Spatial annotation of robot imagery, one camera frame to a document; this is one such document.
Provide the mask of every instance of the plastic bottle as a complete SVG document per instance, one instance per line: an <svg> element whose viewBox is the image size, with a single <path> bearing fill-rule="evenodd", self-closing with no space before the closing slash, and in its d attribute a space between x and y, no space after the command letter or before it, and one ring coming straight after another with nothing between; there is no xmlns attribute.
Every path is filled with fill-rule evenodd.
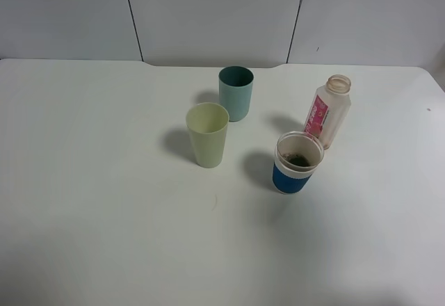
<svg viewBox="0 0 445 306"><path fill-rule="evenodd" d="M317 137L325 150L334 140L350 108L350 80L340 74L331 76L315 92L306 118L305 132Z"/></svg>

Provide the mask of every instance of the plastic cup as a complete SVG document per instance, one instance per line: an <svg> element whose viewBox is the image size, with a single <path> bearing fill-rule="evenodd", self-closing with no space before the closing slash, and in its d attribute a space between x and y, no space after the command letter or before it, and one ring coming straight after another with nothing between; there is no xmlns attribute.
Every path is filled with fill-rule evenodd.
<svg viewBox="0 0 445 306"><path fill-rule="evenodd" d="M188 133L198 165L214 168L223 159L229 113L216 103L201 103L186 116Z"/></svg>
<svg viewBox="0 0 445 306"><path fill-rule="evenodd" d="M223 68L219 74L220 104L230 115L230 122L242 120L249 112L253 73L245 67Z"/></svg>
<svg viewBox="0 0 445 306"><path fill-rule="evenodd" d="M286 160L289 154L299 154L306 158L309 166L297 166ZM314 174L324 157L320 141L306 132L292 131L283 134L275 147L273 183L283 193L297 193Z"/></svg>

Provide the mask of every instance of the white and blue cup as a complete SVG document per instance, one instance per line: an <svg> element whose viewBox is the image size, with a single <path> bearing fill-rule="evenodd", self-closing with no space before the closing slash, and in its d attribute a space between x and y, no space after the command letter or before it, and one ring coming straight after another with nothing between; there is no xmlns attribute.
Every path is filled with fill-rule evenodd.
<svg viewBox="0 0 445 306"><path fill-rule="evenodd" d="M229 112L230 122L242 120L249 112L253 73L245 67L230 66L219 74L220 105Z"/></svg>
<svg viewBox="0 0 445 306"><path fill-rule="evenodd" d="M290 156L303 156L308 166L289 162ZM282 193L297 193L314 174L323 160L324 149L320 141L306 132L292 131L278 139L272 180Z"/></svg>

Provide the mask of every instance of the pink label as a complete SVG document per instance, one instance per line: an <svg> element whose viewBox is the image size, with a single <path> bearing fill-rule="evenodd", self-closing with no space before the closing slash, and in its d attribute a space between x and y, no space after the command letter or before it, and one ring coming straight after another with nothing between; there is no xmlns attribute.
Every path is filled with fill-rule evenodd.
<svg viewBox="0 0 445 306"><path fill-rule="evenodd" d="M317 95L306 123L305 132L318 138L323 130L328 109L327 105Z"/></svg>

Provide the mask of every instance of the bottle opening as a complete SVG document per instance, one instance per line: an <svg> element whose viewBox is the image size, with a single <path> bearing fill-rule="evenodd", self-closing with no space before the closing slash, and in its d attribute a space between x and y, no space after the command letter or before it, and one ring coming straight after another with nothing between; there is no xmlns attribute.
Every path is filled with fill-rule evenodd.
<svg viewBox="0 0 445 306"><path fill-rule="evenodd" d="M326 83L327 89L335 94L349 93L350 85L350 79L340 74L331 76Z"/></svg>

